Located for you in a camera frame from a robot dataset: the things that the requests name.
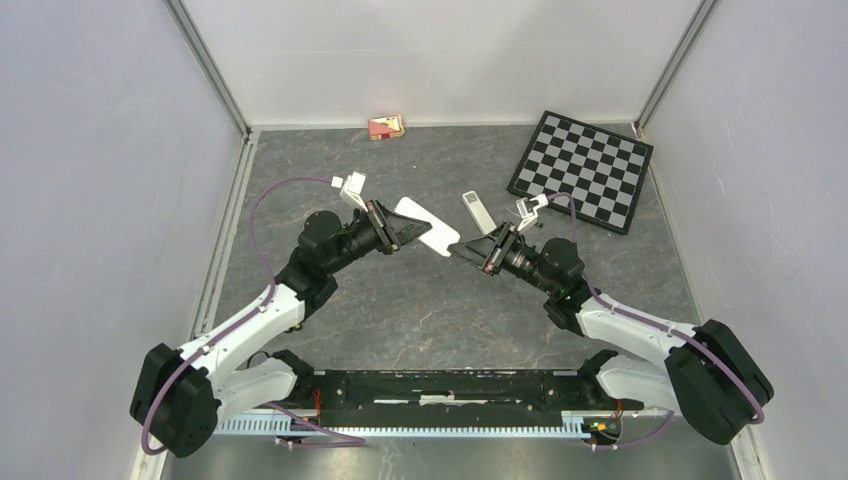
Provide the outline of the slim white remote control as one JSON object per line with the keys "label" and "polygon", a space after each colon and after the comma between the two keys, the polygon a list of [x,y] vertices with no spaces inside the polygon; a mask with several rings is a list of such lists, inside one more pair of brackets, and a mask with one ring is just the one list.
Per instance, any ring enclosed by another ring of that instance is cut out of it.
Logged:
{"label": "slim white remote control", "polygon": [[463,193],[462,201],[483,235],[489,234],[497,228],[496,223],[476,191],[471,190]]}

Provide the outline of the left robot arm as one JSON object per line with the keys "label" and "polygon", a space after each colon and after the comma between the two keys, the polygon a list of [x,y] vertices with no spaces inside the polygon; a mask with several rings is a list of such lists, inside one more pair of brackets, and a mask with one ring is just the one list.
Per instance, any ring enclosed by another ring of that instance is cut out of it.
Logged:
{"label": "left robot arm", "polygon": [[309,375],[277,357],[250,368],[243,363],[319,310],[338,287],[335,273],[372,251],[392,255],[431,228],[377,200],[355,209],[347,224],[332,211],[310,215],[288,263],[255,300],[201,337],[176,348],[161,343],[146,354],[130,404],[145,453],[184,458],[248,410],[281,400],[306,405],[314,394]]}

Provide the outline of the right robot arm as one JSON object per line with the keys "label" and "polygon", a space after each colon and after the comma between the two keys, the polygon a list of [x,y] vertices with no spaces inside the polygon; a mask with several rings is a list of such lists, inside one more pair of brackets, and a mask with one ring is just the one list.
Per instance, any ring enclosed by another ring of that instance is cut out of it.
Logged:
{"label": "right robot arm", "polygon": [[691,325],[631,309],[593,287],[574,242],[553,238],[535,249],[510,223],[447,250],[489,276],[508,272],[545,293],[543,308],[557,328],[624,349],[585,365],[588,374],[577,382],[585,405],[616,399],[660,407],[719,445],[764,422],[774,388],[726,324]]}

